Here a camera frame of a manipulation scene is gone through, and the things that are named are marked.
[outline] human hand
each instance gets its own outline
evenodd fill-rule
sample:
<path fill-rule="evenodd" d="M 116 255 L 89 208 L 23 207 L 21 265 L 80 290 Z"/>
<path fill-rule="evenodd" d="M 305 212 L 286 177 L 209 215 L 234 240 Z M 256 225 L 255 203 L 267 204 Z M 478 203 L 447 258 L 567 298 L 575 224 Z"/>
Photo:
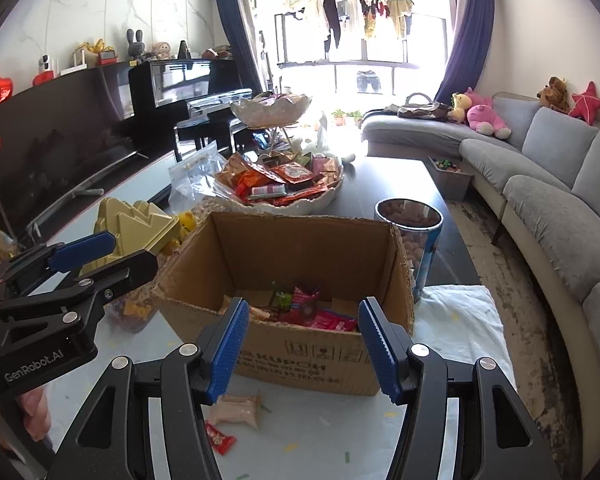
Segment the human hand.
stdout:
<path fill-rule="evenodd" d="M 46 437 L 51 428 L 51 413 L 46 402 L 45 389 L 40 386 L 18 398 L 24 412 L 22 425 L 31 438 L 38 442 Z M 8 448 L 8 444 L 0 438 L 0 445 Z"/>

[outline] storage box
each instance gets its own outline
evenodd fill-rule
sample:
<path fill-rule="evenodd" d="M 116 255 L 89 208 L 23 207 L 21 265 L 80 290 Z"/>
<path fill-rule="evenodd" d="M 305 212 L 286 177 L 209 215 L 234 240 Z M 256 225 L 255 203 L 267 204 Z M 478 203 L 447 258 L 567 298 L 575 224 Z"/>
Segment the storage box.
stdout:
<path fill-rule="evenodd" d="M 436 166 L 436 158 L 429 157 L 430 168 L 429 173 L 433 182 L 436 184 L 440 195 L 445 200 L 457 200 L 461 202 L 464 200 L 466 189 L 469 187 L 471 177 L 469 173 L 462 173 L 459 171 L 448 171 L 440 170 Z M 448 159 L 458 168 L 461 167 L 459 160 Z"/>
<path fill-rule="evenodd" d="M 332 217 L 211 213 L 159 271 L 151 301 L 185 342 L 216 322 L 222 300 L 267 306 L 274 290 L 320 285 L 320 305 L 357 317 L 375 296 L 391 322 L 413 329 L 407 258 L 397 228 Z M 236 373 L 311 390 L 374 395 L 362 336 L 251 320 Z"/>

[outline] gray rabbit toy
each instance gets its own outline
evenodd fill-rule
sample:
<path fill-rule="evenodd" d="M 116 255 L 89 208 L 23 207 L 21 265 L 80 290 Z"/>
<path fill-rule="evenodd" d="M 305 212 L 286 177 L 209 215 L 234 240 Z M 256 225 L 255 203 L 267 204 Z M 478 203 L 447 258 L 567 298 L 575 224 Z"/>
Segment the gray rabbit toy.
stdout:
<path fill-rule="evenodd" d="M 129 42 L 127 53 L 131 59 L 138 62 L 144 61 L 144 43 L 142 42 L 142 30 L 136 30 L 136 40 L 134 41 L 134 30 L 132 28 L 126 31 L 126 40 Z"/>

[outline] marble wall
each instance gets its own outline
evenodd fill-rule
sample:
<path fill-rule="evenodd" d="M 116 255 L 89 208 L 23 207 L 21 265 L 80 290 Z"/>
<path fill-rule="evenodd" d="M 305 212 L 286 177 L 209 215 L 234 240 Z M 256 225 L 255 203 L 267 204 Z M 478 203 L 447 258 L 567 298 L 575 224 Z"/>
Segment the marble wall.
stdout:
<path fill-rule="evenodd" d="M 212 0 L 20 0 L 0 28 L 0 75 L 14 91 L 31 86 L 42 54 L 70 66 L 83 41 L 103 38 L 126 60 L 126 30 L 141 28 L 148 50 L 168 41 L 177 54 L 181 40 L 192 52 L 214 44 Z"/>

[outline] sofa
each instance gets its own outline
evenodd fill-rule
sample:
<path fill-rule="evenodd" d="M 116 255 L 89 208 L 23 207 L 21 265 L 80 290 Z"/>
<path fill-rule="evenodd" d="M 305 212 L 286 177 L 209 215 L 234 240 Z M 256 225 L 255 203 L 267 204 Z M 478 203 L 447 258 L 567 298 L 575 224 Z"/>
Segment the sofa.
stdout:
<path fill-rule="evenodd" d="M 586 474 L 600 458 L 600 128 L 510 94 L 494 96 L 493 107 L 512 129 L 507 141 L 435 122 L 402 123 L 400 133 L 404 120 L 382 116 L 370 118 L 366 132 L 363 124 L 363 134 L 371 156 L 461 157 L 474 176 L 562 333 L 578 388 Z"/>

